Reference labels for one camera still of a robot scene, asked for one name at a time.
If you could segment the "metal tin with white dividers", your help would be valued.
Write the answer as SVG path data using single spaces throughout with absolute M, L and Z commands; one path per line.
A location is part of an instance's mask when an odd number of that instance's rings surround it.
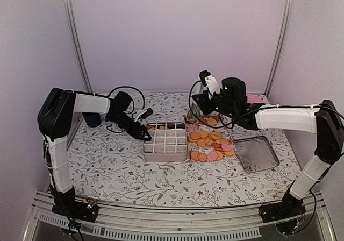
M 152 140 L 144 141 L 143 153 L 147 162 L 181 162 L 187 159 L 187 132 L 182 122 L 148 123 L 154 125 L 155 130 L 148 132 Z M 175 125 L 175 129 L 168 130 L 168 125 Z

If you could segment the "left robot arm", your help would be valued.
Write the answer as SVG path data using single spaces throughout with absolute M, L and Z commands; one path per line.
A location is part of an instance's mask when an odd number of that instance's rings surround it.
M 115 97 L 82 91 L 53 88 L 44 101 L 38 116 L 38 128 L 44 139 L 45 159 L 50 189 L 55 203 L 68 216 L 76 216 L 80 205 L 75 201 L 75 188 L 69 176 L 67 140 L 75 113 L 89 113 L 116 124 L 136 140 L 151 140 L 147 128 L 127 113 L 132 97 L 117 87 Z

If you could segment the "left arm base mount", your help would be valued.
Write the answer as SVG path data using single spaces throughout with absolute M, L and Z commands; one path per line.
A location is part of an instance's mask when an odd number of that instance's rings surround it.
M 84 202 L 58 201 L 55 199 L 52 212 L 67 218 L 79 219 L 86 222 L 94 223 L 98 216 L 98 205 Z

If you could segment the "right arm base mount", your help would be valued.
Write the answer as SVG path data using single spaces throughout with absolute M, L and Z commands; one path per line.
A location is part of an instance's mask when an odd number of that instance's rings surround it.
M 282 219 L 305 214 L 303 200 L 284 199 L 277 203 L 264 203 L 259 207 L 258 213 L 263 223 L 279 221 Z

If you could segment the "metal serving tongs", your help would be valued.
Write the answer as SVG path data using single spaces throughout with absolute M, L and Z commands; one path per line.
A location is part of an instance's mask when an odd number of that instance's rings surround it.
M 203 113 L 201 111 L 201 109 L 199 108 L 199 106 L 197 104 L 192 104 L 191 108 L 189 109 L 189 111 L 187 112 L 185 118 L 188 120 L 192 120 L 193 122 L 197 122 L 198 118 L 201 119 L 203 116 Z

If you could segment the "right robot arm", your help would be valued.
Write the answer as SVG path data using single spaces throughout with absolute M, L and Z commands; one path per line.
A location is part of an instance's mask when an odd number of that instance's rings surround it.
M 217 112 L 230 118 L 230 125 L 246 130 L 282 129 L 301 131 L 317 136 L 314 156 L 307 162 L 301 175 L 291 184 L 278 206 L 282 217 L 290 217 L 298 210 L 312 187 L 343 156 L 343 115 L 330 100 L 313 105 L 267 105 L 249 103 L 246 84 L 228 77 L 218 84 L 215 77 L 204 71 L 200 74 L 200 93 L 189 93 L 204 115 Z

